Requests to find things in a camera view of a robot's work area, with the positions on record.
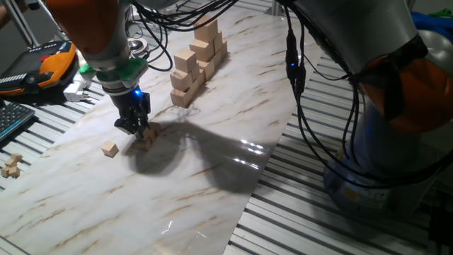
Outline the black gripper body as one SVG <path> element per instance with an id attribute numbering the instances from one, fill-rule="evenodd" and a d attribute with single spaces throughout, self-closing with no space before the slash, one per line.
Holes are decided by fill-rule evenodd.
<path id="1" fill-rule="evenodd" d="M 112 95 L 110 98 L 121 118 L 147 119 L 151 112 L 150 94 L 143 92 L 140 88 L 135 88 L 122 95 Z"/>

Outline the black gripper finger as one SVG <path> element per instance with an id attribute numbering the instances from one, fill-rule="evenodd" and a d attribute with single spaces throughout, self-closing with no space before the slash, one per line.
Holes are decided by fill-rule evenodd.
<path id="1" fill-rule="evenodd" d="M 149 127 L 148 117 L 139 116 L 137 125 L 138 125 L 137 138 L 144 139 L 146 137 L 145 132 L 147 131 L 147 129 Z"/>
<path id="2" fill-rule="evenodd" d="M 136 125 L 128 119 L 118 118 L 114 126 L 128 135 L 134 135 L 137 131 Z"/>

